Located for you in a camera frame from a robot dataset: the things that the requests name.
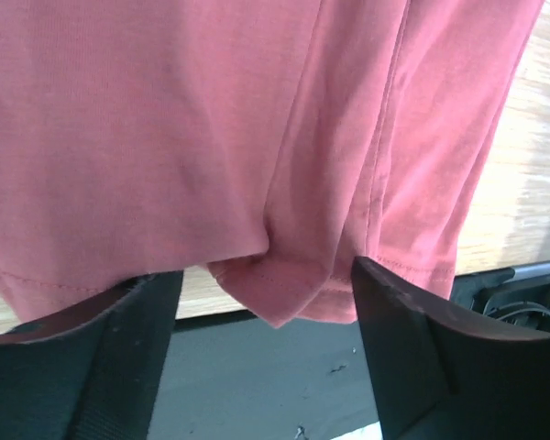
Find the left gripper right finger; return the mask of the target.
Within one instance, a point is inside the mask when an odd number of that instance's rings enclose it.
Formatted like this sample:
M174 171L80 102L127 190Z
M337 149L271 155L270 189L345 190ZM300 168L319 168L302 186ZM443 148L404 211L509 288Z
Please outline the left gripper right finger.
M550 262L456 279L451 300L369 258L351 280L386 439L550 439Z

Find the pink tank top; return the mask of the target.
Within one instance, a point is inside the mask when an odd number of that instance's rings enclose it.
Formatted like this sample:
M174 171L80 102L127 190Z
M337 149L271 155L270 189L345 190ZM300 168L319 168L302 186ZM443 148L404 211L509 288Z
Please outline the pink tank top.
M204 266L351 323L368 257L447 298L538 1L0 1L0 294L22 321Z

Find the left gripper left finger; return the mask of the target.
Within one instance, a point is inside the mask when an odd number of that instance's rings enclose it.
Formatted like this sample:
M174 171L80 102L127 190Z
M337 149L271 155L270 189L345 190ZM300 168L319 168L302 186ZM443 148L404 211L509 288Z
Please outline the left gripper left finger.
M123 281L0 334L0 439L145 439L180 271Z

